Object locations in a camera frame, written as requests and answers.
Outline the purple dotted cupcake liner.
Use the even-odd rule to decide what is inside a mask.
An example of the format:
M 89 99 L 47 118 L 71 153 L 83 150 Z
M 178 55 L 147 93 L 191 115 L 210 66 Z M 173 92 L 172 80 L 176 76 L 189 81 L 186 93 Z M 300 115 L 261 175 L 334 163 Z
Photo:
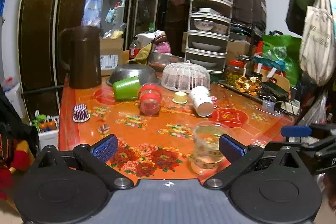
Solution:
M 72 119 L 76 123 L 83 123 L 90 119 L 90 113 L 88 112 L 85 104 L 78 104 L 73 107 Z

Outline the white mesh food cover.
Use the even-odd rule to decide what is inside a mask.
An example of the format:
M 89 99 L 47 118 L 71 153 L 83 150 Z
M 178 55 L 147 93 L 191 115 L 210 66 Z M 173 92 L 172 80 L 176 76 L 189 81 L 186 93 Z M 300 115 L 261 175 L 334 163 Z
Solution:
M 203 66 L 187 63 L 171 63 L 165 66 L 161 85 L 175 92 L 189 93 L 197 86 L 210 90 L 210 74 Z

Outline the yellow cupcake liner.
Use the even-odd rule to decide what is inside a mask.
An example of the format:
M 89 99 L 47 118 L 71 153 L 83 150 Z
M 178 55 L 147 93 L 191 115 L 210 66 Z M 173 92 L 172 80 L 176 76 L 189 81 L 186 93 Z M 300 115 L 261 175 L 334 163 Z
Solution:
M 173 102 L 177 104 L 186 104 L 188 102 L 187 98 L 187 93 L 178 91 L 174 93 Z

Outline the large steel bowl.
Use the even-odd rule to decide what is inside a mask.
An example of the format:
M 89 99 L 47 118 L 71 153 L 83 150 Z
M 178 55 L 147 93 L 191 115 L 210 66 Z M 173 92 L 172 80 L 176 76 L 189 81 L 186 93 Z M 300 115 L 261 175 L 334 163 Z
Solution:
M 152 67 L 156 72 L 163 72 L 164 68 L 171 63 L 183 63 L 184 58 L 179 56 L 174 56 L 171 54 L 151 52 L 147 65 Z

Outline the green plastic cup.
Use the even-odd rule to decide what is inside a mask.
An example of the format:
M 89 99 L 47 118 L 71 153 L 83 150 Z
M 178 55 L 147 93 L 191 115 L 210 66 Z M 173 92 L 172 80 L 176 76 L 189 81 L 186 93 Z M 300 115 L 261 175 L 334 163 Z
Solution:
M 112 85 L 116 101 L 132 101 L 138 98 L 141 83 L 138 77 L 119 80 Z

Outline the red striped cupcake liner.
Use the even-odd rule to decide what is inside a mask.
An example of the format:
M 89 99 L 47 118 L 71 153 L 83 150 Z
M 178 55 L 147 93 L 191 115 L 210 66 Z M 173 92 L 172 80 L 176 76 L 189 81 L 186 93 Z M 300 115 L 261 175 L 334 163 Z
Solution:
M 211 96 L 210 99 L 211 99 L 211 101 L 213 103 L 213 107 L 217 108 L 218 107 L 218 105 L 217 105 L 217 98 L 215 96 Z

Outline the red lid pickle jar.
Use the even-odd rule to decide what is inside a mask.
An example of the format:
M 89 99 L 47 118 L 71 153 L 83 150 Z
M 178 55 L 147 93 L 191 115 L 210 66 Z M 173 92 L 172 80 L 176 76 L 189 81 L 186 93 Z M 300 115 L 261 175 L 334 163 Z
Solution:
M 238 60 L 230 60 L 224 72 L 224 80 L 227 85 L 234 86 L 235 81 L 242 77 L 244 63 Z

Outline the beige tote bag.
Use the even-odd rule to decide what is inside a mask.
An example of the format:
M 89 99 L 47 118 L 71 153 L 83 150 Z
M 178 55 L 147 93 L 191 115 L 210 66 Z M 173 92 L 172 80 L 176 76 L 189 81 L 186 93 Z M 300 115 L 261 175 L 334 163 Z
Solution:
M 307 6 L 299 65 L 318 86 L 325 85 L 335 70 L 335 18 L 330 0 Z

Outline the red banded clear cup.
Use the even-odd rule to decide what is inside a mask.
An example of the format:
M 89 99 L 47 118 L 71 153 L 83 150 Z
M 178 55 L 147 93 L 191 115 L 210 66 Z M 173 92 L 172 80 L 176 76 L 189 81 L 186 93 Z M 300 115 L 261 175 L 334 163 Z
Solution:
M 157 84 L 144 84 L 138 92 L 139 109 L 147 116 L 156 115 L 161 108 L 162 94 Z

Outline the orange patterned tablecloth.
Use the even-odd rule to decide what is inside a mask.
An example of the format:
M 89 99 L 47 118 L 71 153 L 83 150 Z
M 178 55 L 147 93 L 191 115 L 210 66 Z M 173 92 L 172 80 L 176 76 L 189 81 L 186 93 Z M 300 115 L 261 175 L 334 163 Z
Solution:
M 117 102 L 106 83 L 91 89 L 64 85 L 60 106 L 59 149 L 71 150 L 79 144 L 94 144 L 106 135 L 118 138 L 118 151 L 107 164 L 133 181 L 140 178 L 183 179 L 199 176 L 191 169 L 194 150 L 193 130 L 203 121 L 191 102 L 173 102 L 174 93 L 161 89 L 161 108 L 157 115 L 145 116 L 137 101 Z M 281 141 L 282 127 L 294 124 L 284 114 L 269 114 L 260 104 L 221 85 L 212 84 L 210 93 L 218 107 L 208 121 L 218 122 L 229 135 L 244 145 L 264 146 Z M 75 105 L 85 104 L 90 119 L 76 123 Z

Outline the red label soda bottle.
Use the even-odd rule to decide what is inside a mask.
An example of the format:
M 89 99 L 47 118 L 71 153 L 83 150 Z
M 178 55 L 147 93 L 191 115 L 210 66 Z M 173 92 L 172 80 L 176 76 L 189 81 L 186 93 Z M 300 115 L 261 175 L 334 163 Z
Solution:
M 134 59 L 141 49 L 141 44 L 138 40 L 138 37 L 134 37 L 133 41 L 129 46 L 129 59 Z

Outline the white paper cup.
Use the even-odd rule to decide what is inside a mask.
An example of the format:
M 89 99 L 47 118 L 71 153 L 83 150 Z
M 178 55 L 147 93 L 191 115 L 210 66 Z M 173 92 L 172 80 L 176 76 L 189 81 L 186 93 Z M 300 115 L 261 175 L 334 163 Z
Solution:
M 189 96 L 193 103 L 194 110 L 200 117 L 208 117 L 213 113 L 214 104 L 210 98 L 210 91 L 207 87 L 194 87 Z

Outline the clear ribbon plastic cup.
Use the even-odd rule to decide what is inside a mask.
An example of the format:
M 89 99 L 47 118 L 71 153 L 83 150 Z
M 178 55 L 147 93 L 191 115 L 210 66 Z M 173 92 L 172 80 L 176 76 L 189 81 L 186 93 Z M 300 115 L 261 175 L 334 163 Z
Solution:
M 203 121 L 193 130 L 194 150 L 191 169 L 199 176 L 209 176 L 224 159 L 219 150 L 219 139 L 227 130 L 220 123 Z

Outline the blue white snack bag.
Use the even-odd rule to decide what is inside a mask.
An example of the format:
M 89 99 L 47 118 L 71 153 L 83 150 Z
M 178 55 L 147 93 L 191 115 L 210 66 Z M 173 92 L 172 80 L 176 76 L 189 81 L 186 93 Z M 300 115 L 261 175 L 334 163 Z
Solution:
M 101 27 L 101 11 L 103 0 L 85 0 L 82 26 Z

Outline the green toy in basket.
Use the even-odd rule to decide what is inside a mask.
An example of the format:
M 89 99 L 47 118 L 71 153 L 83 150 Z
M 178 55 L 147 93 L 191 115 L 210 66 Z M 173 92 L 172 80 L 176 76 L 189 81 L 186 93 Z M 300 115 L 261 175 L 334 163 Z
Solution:
M 29 123 L 34 126 L 38 133 L 54 131 L 59 129 L 59 116 L 49 116 L 41 114 L 39 110 L 34 113 L 34 118 Z

